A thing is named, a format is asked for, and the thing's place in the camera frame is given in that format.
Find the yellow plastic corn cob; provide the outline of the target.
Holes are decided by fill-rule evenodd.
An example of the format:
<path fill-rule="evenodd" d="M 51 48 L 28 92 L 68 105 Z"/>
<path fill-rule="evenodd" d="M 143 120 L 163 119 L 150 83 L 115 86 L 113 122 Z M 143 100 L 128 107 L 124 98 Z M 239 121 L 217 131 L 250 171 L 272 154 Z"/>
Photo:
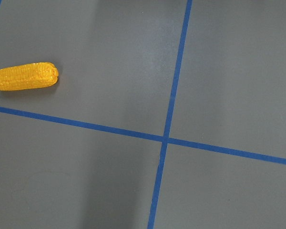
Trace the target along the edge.
<path fill-rule="evenodd" d="M 53 86 L 59 71 L 53 63 L 35 62 L 0 69 L 0 91 L 19 91 Z"/>

